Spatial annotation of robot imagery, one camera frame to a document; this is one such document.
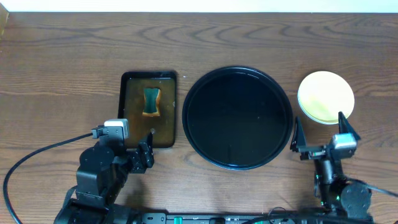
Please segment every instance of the green tape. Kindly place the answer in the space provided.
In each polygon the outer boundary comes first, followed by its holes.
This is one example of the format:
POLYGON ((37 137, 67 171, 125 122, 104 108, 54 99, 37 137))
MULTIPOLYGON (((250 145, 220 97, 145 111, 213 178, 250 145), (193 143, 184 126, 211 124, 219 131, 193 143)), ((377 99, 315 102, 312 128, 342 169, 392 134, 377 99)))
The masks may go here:
POLYGON ((182 224, 182 217, 174 217, 174 224, 182 224))

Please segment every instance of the tabletop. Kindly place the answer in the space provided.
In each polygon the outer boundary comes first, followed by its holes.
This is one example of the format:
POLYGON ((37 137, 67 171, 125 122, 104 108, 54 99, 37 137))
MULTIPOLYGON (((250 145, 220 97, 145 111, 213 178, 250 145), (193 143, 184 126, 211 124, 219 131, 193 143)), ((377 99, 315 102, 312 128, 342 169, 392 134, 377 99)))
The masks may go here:
MULTIPOLYGON (((309 120, 297 103, 303 78, 317 70, 352 87, 349 122, 362 141, 346 175, 398 192, 397 14, 25 13, 10 15, 0 41, 0 181, 26 154, 90 132, 118 113, 121 75, 175 70, 176 141, 155 150, 155 165, 131 174, 116 203, 170 213, 266 213, 320 205, 314 165, 286 146, 270 163, 233 171, 210 164, 187 141, 182 105, 204 74, 254 67, 284 89, 309 144, 338 132, 309 120)), ((40 153, 11 176, 9 195, 24 223, 52 223, 76 185, 84 139, 40 153)), ((0 199, 0 222, 13 223, 0 199)), ((398 199, 373 193, 378 223, 398 220, 398 199)))

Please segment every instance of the white backdrop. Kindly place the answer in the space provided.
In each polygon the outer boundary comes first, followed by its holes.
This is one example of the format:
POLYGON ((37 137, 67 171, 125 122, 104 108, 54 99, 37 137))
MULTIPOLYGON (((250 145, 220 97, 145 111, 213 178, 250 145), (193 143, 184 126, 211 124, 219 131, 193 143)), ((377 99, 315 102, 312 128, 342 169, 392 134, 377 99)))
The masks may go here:
POLYGON ((0 0, 41 12, 398 12, 398 0, 0 0))

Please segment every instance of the black round plate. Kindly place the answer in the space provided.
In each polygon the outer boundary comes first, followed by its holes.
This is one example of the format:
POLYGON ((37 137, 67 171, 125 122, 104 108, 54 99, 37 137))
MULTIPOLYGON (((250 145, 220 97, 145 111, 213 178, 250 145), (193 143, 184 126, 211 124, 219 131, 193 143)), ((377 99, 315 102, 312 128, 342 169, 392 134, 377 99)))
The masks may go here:
POLYGON ((289 140, 292 107, 267 74, 248 67, 225 67, 199 79, 182 109, 185 135, 209 162, 233 170, 273 160, 289 140))

